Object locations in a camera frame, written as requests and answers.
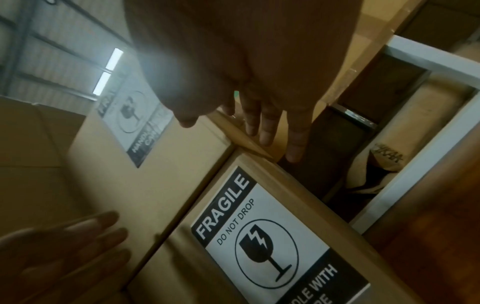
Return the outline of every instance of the ceiling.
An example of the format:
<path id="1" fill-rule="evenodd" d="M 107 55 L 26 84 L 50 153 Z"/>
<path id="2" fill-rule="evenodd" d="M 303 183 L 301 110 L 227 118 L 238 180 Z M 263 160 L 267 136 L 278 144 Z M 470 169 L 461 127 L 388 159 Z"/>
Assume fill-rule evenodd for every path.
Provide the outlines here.
<path id="1" fill-rule="evenodd" d="M 1 0 L 0 95 L 86 115 L 115 48 L 133 52 L 122 0 Z"/>

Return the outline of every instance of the white shelf frame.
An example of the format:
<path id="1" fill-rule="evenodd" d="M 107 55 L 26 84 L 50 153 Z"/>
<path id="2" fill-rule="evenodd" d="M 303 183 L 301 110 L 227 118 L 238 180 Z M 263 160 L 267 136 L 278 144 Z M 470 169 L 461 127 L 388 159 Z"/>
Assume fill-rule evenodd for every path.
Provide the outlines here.
<path id="1" fill-rule="evenodd" d="M 480 64 L 424 44 L 394 36 L 385 53 L 480 89 Z M 420 153 L 350 222 L 365 233 L 480 122 L 477 93 Z"/>

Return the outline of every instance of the circle icon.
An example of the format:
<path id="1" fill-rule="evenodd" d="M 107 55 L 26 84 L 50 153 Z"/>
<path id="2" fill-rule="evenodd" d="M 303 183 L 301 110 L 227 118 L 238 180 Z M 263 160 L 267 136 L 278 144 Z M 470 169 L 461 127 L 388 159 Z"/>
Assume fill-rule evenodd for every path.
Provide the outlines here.
<path id="1" fill-rule="evenodd" d="M 269 219 L 256 219 L 239 231 L 235 258 L 253 284 L 278 289 L 290 283 L 299 268 L 299 250 L 292 235 Z"/>
<path id="2" fill-rule="evenodd" d="M 125 133 L 133 133 L 144 125 L 147 118 L 147 100 L 142 92 L 134 91 L 120 103 L 116 116 L 118 126 Z"/>

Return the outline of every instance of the hand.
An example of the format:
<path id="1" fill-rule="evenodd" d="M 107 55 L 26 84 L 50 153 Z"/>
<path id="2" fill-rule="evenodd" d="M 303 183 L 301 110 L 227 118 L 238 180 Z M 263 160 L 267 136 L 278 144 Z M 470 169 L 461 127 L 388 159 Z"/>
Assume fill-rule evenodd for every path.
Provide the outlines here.
<path id="1" fill-rule="evenodd" d="M 272 144 L 287 112 L 286 158 L 300 161 L 316 102 L 343 63 L 360 0 L 125 0 L 145 76 L 184 127 L 234 90 L 249 135 Z"/>
<path id="2" fill-rule="evenodd" d="M 124 228 L 101 235 L 118 218 L 107 212 L 67 227 L 26 229 L 0 238 L 0 302 L 69 303 L 120 269 L 130 259 L 128 250 L 107 254 L 65 277 L 127 238 Z"/>

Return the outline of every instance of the lightning bolt symbol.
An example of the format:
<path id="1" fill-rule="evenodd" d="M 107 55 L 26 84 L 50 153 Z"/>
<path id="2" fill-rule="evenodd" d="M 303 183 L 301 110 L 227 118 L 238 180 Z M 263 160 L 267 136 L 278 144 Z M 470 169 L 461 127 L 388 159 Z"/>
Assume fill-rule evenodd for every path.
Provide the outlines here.
<path id="1" fill-rule="evenodd" d="M 258 231 L 255 231 L 253 233 L 248 232 L 248 236 L 250 237 L 251 240 L 254 240 L 254 238 L 256 238 L 256 240 L 258 241 L 258 243 L 260 245 L 263 245 L 263 246 L 265 246 L 265 248 L 267 248 L 267 243 L 265 242 L 264 238 L 259 236 Z"/>

